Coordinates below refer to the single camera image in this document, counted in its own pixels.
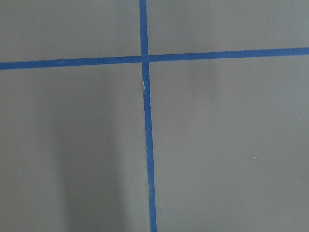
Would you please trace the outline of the long blue tape strip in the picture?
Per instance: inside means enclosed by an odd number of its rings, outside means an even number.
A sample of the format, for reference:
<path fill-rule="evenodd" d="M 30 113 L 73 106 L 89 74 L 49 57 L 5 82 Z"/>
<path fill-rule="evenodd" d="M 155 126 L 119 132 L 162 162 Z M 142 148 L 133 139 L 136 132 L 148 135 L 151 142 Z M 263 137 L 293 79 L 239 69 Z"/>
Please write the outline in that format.
<path fill-rule="evenodd" d="M 153 152 L 152 110 L 151 110 L 151 88 L 149 69 L 149 49 L 147 30 L 147 5 L 145 0 L 139 1 L 140 10 L 140 42 L 141 42 L 141 65 L 143 78 L 143 101 L 144 101 L 144 123 L 146 141 L 147 179 L 149 187 L 149 219 L 150 231 L 157 231 L 156 198 L 155 198 L 155 172 Z"/>

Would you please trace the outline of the crossing blue tape strip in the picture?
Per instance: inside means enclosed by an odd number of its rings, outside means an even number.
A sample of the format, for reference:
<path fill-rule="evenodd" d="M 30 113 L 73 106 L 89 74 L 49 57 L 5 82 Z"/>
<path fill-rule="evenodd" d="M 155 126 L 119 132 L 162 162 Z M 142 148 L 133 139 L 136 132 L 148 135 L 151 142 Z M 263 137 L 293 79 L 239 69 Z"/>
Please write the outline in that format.
<path fill-rule="evenodd" d="M 278 57 L 278 56 L 302 56 L 308 55 L 309 49 L 304 48 L 280 48 L 280 49 L 258 49 L 258 50 L 238 50 L 238 51 L 217 51 L 203 53 L 178 53 L 149 55 L 150 62 L 167 61 L 187 61 L 204 59 L 226 59 L 226 58 L 256 58 L 256 57 Z M 74 59 L 54 59 L 35 61 L 15 61 L 2 62 L 1 70 L 33 69 L 33 68 L 55 68 L 92 66 L 109 64 L 141 63 L 142 56 L 120 56 L 120 57 L 100 57 L 100 58 L 74 58 Z"/>

